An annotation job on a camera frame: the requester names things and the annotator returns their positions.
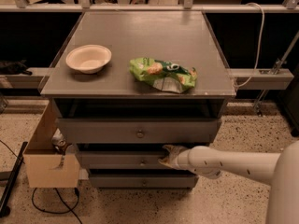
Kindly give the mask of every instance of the dresser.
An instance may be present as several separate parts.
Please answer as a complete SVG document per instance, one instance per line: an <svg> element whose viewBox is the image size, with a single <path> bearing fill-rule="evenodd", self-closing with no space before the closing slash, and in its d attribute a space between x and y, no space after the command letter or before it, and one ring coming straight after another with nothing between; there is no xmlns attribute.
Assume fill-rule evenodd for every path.
<svg viewBox="0 0 299 224"><path fill-rule="evenodd" d="M68 52L89 44L109 48L111 61L98 74L71 70ZM129 61L139 57L194 67L196 87L177 94L135 80ZM165 144L213 142L235 97L227 68L200 11L88 11L41 94L52 100L57 126L93 186L191 189L196 175L158 160Z"/></svg>

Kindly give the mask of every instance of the bowl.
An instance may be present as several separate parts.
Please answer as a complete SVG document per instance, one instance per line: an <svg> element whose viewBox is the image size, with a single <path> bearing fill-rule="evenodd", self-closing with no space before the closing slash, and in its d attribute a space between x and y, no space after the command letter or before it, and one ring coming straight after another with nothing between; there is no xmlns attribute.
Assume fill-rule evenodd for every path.
<svg viewBox="0 0 299 224"><path fill-rule="evenodd" d="M66 56L66 64L84 74L99 72L111 60L111 51L99 45L87 45L73 49Z"/></svg>

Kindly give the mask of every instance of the green chip bag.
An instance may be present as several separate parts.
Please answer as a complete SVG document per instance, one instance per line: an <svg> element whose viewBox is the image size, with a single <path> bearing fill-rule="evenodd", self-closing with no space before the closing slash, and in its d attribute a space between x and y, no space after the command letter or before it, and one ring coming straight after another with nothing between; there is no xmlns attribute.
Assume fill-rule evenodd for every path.
<svg viewBox="0 0 299 224"><path fill-rule="evenodd" d="M130 61L130 72L139 81L160 91L183 93L195 86L195 69L188 70L179 64L151 58L137 58Z"/></svg>

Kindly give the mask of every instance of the white robotic arm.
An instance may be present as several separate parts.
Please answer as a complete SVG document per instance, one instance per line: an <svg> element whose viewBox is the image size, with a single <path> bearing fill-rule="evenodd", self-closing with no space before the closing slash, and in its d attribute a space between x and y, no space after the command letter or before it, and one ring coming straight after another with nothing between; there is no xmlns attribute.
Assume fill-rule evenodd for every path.
<svg viewBox="0 0 299 224"><path fill-rule="evenodd" d="M299 141L279 153L218 151L210 147L166 145L169 155L160 163L197 175L218 178L221 171L271 186L267 224L299 223Z"/></svg>

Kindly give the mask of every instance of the speckled floor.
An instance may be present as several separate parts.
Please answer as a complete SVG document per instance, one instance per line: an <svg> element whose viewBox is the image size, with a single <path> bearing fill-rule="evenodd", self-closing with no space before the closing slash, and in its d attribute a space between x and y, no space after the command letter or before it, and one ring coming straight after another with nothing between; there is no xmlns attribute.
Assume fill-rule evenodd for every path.
<svg viewBox="0 0 299 224"><path fill-rule="evenodd" d="M0 139L18 152L30 139L44 100L9 100L0 115ZM230 103L212 147L220 150L281 152L295 141L291 128L274 103L263 104L263 117L255 115L252 103ZM14 156L0 146L2 171L9 170ZM193 190L185 189L96 189L80 181L80 201L75 212L82 223L172 223L234 224L264 223L269 187L243 177L223 173L217 180L201 177ZM73 205L73 189L60 189L64 200ZM78 223L73 214L51 215L37 211L31 203L33 189L28 187L22 166L8 206L11 213L0 223ZM53 189L38 189L36 204L52 211L63 211Z"/></svg>

